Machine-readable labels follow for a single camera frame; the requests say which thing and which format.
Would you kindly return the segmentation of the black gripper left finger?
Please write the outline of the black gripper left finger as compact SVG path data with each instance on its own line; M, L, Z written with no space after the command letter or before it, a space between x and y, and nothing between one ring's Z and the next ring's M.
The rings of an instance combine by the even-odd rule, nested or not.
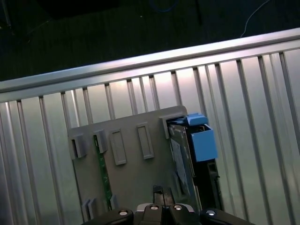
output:
M127 208L114 209L91 219L88 225L161 225L163 223L164 192L162 186L152 189L153 203L139 205L136 212Z

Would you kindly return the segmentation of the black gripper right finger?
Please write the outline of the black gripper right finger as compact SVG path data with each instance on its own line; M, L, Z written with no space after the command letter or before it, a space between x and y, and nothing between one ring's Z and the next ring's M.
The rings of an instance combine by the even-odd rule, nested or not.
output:
M164 188L164 206L168 225L250 225L251 223L219 209L208 208L196 213L189 205L176 203L172 190Z

